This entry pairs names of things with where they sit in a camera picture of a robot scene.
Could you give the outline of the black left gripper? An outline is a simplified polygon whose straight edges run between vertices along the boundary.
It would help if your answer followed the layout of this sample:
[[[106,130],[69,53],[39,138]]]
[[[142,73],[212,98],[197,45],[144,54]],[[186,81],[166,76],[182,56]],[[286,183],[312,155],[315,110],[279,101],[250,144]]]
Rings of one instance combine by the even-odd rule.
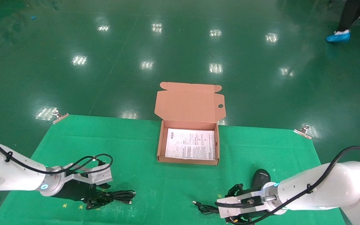
[[[56,197],[72,201],[83,201],[86,204],[86,210],[98,209],[102,206],[100,197],[103,195],[103,191],[109,191],[111,185],[104,183],[98,185],[97,188],[95,184],[68,181],[57,192]]]

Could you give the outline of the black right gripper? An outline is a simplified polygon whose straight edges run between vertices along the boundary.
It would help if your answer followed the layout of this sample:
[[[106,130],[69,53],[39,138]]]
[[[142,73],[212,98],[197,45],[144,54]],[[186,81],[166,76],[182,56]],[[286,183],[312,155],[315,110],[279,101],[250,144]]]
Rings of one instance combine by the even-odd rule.
[[[245,193],[244,185],[243,184],[236,184],[228,191],[228,197],[236,197],[239,195],[243,195]],[[230,223],[233,225],[245,225],[246,223],[250,223],[253,219],[257,219],[263,217],[270,213],[270,211],[254,211],[244,214],[244,218],[242,216],[233,216],[233,217],[226,217],[226,223]]]

